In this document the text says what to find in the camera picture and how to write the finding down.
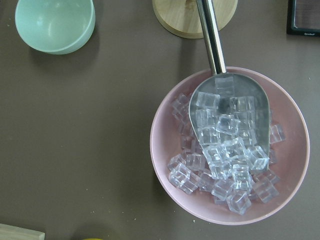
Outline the metal ice scoop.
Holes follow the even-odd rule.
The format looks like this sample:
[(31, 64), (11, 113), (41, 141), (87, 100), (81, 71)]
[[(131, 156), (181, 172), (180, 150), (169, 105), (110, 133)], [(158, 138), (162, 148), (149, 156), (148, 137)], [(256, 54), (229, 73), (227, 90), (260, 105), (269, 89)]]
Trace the metal ice scoop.
[(270, 151), (270, 104), (257, 81), (225, 66), (212, 1), (198, 0), (201, 27), (212, 76), (196, 87), (189, 118), (212, 170), (243, 160), (252, 173), (267, 170)]

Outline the pile of clear ice cubes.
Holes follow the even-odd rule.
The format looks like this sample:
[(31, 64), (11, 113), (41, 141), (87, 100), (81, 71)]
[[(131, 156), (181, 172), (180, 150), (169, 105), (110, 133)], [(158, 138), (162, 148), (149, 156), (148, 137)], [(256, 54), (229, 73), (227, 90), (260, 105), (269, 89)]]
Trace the pile of clear ice cubes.
[(215, 204), (239, 215), (252, 201), (268, 203), (278, 196), (279, 177), (269, 168), (274, 154), (258, 145), (256, 98), (236, 96), (232, 76), (218, 78), (212, 92), (197, 95), (195, 124), (189, 119), (190, 99), (181, 93), (171, 103), (181, 152), (167, 164), (169, 182), (186, 194), (210, 193)]

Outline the pink bowl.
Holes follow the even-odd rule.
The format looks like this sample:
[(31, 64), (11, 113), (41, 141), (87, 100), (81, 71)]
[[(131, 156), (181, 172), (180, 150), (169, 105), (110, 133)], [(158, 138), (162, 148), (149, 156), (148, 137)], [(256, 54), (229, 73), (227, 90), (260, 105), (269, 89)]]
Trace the pink bowl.
[(163, 99), (150, 132), (155, 173), (170, 197), (196, 217), (245, 225), (282, 209), (305, 177), (310, 139), (292, 97), (270, 78), (228, 67), (233, 92), (246, 75), (265, 91), (269, 108), (251, 93), (223, 93), (222, 79), (195, 73)]

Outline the wooden cup tree stand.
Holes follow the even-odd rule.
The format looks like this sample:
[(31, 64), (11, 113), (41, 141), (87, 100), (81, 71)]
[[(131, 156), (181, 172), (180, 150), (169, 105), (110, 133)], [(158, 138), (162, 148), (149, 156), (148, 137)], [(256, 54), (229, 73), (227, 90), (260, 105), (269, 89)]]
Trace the wooden cup tree stand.
[[(234, 16), (237, 0), (214, 0), (215, 17), (222, 30)], [(186, 39), (201, 39), (201, 27), (195, 0), (153, 0), (152, 7), (159, 23), (170, 33)]]

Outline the yellow lemon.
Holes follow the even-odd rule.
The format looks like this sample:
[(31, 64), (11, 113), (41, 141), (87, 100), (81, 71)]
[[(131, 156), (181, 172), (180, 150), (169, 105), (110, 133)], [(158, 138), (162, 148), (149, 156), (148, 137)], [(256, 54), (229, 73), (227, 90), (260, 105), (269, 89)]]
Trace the yellow lemon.
[(83, 238), (80, 238), (79, 240), (103, 240), (103, 239), (100, 237), (83, 237)]

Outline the mint green bowl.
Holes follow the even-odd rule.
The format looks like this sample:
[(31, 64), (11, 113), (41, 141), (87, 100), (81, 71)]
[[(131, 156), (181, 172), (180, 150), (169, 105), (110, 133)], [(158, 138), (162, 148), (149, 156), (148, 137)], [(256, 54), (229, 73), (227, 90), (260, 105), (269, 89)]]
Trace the mint green bowl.
[(83, 47), (96, 23), (92, 0), (19, 0), (15, 26), (31, 48), (64, 55)]

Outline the wine glass tray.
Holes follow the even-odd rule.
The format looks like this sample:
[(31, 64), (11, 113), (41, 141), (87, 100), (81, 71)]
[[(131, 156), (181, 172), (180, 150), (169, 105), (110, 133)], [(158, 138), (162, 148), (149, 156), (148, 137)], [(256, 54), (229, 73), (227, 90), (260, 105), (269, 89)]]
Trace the wine glass tray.
[(320, 36), (320, 1), (289, 0), (286, 33), (309, 37)]

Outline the wooden cutting board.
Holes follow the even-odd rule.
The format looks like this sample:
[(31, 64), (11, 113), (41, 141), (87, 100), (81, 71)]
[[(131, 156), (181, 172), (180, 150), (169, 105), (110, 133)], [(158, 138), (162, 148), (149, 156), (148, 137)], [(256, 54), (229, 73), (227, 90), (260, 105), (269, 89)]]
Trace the wooden cutting board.
[(45, 233), (22, 227), (0, 224), (1, 240), (44, 240)]

